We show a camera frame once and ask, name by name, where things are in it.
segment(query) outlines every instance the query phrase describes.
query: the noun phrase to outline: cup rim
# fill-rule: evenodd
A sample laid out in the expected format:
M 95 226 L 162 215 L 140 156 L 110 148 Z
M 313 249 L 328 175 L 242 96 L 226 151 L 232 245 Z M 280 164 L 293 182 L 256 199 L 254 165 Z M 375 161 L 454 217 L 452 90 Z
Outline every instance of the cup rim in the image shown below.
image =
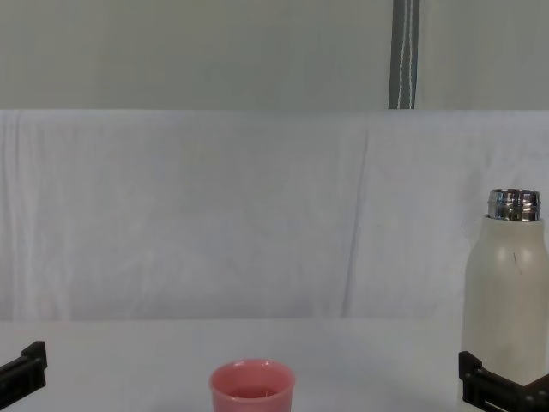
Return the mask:
M 290 385 L 284 389 L 283 391 L 277 392 L 274 395 L 270 395 L 268 397 L 231 397 L 230 395 L 227 395 L 226 393 L 219 391 L 217 388 L 214 387 L 214 376 L 217 372 L 219 372 L 222 369 L 226 369 L 229 367 L 234 367 L 238 363 L 250 363 L 250 362 L 269 362 L 273 365 L 276 365 L 280 369 L 283 369 L 285 372 L 288 373 L 288 376 L 290 377 Z M 263 358 L 244 358 L 240 360 L 233 360 L 232 362 L 228 362 L 225 365 L 221 365 L 220 367 L 217 367 L 212 374 L 209 377 L 209 389 L 218 397 L 222 397 L 228 401 L 232 402 L 238 402 L 238 403 L 261 403 L 265 402 L 267 400 L 271 401 L 273 399 L 276 399 L 278 397 L 284 397 L 288 392 L 293 391 L 293 387 L 295 386 L 295 374 L 293 370 L 290 367 L 287 367 L 283 363 L 280 363 L 277 360 L 272 359 L 263 359 Z

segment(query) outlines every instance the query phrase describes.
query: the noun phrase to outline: white cloth backdrop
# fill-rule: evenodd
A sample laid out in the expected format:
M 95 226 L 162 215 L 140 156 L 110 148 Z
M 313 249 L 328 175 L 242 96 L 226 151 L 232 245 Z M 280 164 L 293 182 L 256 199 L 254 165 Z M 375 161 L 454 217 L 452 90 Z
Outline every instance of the white cloth backdrop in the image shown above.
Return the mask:
M 5 112 L 0 132 L 16 319 L 341 315 L 363 116 Z
M 0 112 L 0 314 L 453 318 L 488 191 L 549 193 L 547 135 L 547 112 Z
M 547 0 L 421 0 L 421 109 L 549 109 Z

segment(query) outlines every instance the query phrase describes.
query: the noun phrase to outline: white fabric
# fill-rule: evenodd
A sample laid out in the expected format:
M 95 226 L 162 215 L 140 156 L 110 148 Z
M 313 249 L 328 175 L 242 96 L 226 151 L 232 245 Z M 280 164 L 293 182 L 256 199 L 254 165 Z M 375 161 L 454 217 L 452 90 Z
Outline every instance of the white fabric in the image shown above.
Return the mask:
M 212 412 L 209 374 L 242 358 L 296 374 L 296 412 L 451 412 L 459 322 L 376 319 L 0 323 L 0 357 L 45 340 L 47 386 L 10 412 Z
M 455 317 L 488 191 L 549 193 L 548 133 L 546 112 L 0 112 L 0 315 Z
M 18 320 L 339 317 L 365 125 L 5 112 L 3 305 Z
M 390 112 L 368 134 L 349 315 L 459 316 L 490 189 L 541 191 L 548 216 L 549 116 Z
M 421 0 L 420 109 L 549 109 L 547 0 Z

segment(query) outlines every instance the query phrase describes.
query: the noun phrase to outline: water bottle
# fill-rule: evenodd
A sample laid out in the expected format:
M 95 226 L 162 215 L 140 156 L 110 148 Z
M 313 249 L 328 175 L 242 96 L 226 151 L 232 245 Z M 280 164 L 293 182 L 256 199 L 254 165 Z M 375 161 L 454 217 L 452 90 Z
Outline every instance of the water bottle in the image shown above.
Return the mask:
M 490 192 L 465 275 L 462 350 L 521 385 L 546 372 L 549 255 L 540 194 Z M 462 411 L 478 411 L 461 402 Z

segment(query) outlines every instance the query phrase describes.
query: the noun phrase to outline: table surface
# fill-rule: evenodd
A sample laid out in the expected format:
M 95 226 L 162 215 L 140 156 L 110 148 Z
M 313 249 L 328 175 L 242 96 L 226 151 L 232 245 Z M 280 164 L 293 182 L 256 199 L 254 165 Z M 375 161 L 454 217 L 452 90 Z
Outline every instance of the table surface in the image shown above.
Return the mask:
M 0 363 L 46 343 L 46 388 L 29 412 L 207 412 L 208 376 L 264 357 L 297 376 L 294 412 L 455 409 L 459 326 L 437 321 L 176 320 L 0 323 Z

